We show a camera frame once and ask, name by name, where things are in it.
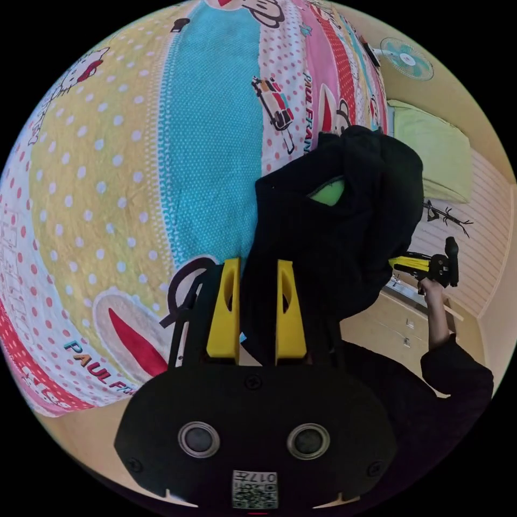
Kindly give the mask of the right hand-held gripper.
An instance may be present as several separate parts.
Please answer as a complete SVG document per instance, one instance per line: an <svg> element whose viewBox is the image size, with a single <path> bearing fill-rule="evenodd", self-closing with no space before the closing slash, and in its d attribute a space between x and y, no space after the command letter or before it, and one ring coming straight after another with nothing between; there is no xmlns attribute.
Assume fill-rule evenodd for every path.
<svg viewBox="0 0 517 517"><path fill-rule="evenodd" d="M398 257L389 259L393 270L411 276L426 276L446 288L449 285L449 259L446 255L426 254L408 251Z"/></svg>

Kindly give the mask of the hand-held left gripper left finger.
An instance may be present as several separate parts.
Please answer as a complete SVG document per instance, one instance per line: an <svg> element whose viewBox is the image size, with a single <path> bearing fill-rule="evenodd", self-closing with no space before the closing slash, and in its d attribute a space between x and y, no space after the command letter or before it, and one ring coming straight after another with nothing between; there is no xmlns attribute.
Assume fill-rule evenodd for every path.
<svg viewBox="0 0 517 517"><path fill-rule="evenodd" d="M241 260L226 260L221 268L206 351L214 360L240 357Z"/></svg>

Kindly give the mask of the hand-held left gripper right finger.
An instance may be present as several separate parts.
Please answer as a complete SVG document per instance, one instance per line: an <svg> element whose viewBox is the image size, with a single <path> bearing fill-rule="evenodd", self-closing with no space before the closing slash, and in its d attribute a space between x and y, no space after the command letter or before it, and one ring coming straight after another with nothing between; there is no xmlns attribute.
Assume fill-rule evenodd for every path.
<svg viewBox="0 0 517 517"><path fill-rule="evenodd" d="M291 261L277 261L275 364L302 360L306 341Z"/></svg>

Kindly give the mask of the person's right hand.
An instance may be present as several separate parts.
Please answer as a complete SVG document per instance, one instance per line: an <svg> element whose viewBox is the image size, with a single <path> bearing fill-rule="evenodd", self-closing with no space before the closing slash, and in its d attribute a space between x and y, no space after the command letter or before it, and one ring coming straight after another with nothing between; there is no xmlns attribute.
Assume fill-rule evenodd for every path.
<svg viewBox="0 0 517 517"><path fill-rule="evenodd" d="M418 282L418 292L424 297L429 309L443 306L444 288L437 281L423 278Z"/></svg>

